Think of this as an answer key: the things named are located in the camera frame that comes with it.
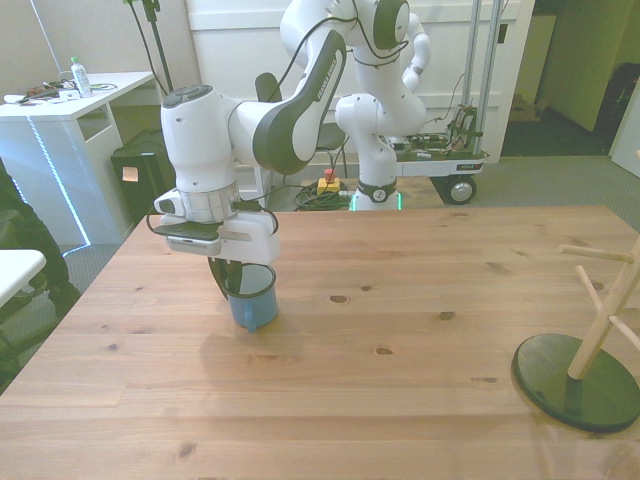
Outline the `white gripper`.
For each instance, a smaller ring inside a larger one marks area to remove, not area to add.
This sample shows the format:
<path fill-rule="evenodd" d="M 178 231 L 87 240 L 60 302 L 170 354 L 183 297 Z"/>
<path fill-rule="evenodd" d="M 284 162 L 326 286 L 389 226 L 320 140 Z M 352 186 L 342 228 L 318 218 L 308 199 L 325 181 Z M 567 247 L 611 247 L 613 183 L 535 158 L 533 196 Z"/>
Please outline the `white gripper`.
<path fill-rule="evenodd" d="M 239 212 L 218 228 L 217 250 L 208 254 L 209 270 L 225 299 L 239 294 L 243 263 L 272 264 L 280 255 L 274 217 L 265 212 Z"/>

